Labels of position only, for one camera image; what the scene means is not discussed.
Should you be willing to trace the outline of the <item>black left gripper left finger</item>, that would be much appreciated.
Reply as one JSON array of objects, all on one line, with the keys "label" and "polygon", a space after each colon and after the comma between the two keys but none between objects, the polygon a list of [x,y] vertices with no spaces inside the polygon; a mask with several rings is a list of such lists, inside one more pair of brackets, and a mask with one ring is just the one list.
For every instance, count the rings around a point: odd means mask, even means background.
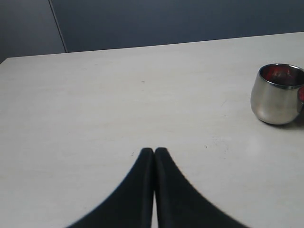
[{"label": "black left gripper left finger", "polygon": [[120,185],[71,228],[150,228],[154,197],[154,152],[143,148]]}]

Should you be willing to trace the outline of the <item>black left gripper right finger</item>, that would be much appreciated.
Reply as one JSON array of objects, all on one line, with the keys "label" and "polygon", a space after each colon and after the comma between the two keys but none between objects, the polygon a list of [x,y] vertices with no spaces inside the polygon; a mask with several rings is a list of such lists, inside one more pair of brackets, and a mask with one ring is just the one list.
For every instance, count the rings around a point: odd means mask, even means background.
[{"label": "black left gripper right finger", "polygon": [[238,221],[215,207],[188,182],[166,148],[157,148],[154,157],[160,228],[240,227]]}]

